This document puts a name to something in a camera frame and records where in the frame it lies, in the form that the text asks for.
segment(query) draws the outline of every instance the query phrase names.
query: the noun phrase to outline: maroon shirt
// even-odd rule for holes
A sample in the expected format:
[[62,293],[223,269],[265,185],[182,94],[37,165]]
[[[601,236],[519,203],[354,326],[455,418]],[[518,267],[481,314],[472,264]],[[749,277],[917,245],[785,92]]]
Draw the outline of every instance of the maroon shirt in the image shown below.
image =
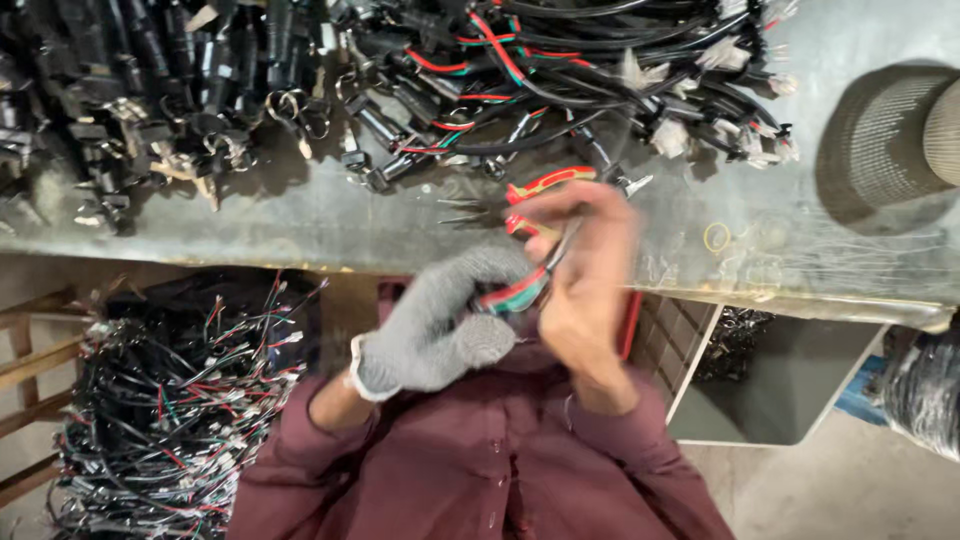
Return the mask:
[[324,381],[304,380],[240,478],[227,539],[733,538],[658,390],[632,378],[623,416],[582,409],[562,368],[487,370],[337,432],[311,424]]

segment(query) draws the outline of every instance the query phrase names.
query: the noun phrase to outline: crate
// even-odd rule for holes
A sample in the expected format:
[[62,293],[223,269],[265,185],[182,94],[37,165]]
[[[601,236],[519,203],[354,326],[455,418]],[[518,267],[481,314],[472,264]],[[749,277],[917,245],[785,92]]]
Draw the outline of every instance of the crate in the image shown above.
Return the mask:
[[884,325],[778,316],[743,381],[692,382],[723,307],[647,293],[631,361],[652,372],[667,429],[693,444],[783,446],[823,420]]

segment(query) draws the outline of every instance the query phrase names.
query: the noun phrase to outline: person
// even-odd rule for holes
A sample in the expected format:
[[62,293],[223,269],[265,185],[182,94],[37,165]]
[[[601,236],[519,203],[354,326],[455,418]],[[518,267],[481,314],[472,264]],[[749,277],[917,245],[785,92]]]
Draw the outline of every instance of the person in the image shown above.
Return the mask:
[[[658,390],[615,351],[637,215],[612,187],[579,182],[515,210],[556,223],[584,204],[539,340],[464,315],[478,283],[532,269],[519,250],[428,267],[353,340],[349,369],[294,389],[239,480],[227,539],[732,538],[667,435]],[[550,246],[535,236],[525,251]]]

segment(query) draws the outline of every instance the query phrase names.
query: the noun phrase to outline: blue object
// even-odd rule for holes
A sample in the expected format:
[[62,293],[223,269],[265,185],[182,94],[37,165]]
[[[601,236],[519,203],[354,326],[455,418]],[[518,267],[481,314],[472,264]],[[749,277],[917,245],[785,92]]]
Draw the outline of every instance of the blue object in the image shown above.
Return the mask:
[[882,356],[870,356],[853,376],[853,380],[837,398],[833,408],[842,410],[854,418],[874,426],[886,426],[887,418],[883,411],[875,405],[876,388],[883,372],[886,370],[887,360]]

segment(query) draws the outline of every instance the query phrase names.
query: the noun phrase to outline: shirt sleeve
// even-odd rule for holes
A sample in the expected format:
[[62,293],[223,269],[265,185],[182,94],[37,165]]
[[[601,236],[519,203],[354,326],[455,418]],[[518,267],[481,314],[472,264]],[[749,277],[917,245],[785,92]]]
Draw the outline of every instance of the shirt sleeve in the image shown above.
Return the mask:
[[240,476],[228,540],[297,537],[294,531],[304,522],[319,522],[317,514],[338,480],[324,478],[324,472],[338,457],[360,449],[375,423],[372,414],[348,430],[314,426],[307,406],[325,384],[307,379],[294,388],[256,462]]
[[572,396],[566,406],[570,429],[594,450],[623,463],[677,538],[733,539],[704,479],[666,432],[659,390],[636,368],[628,370],[639,394],[636,407],[623,416],[595,414]]

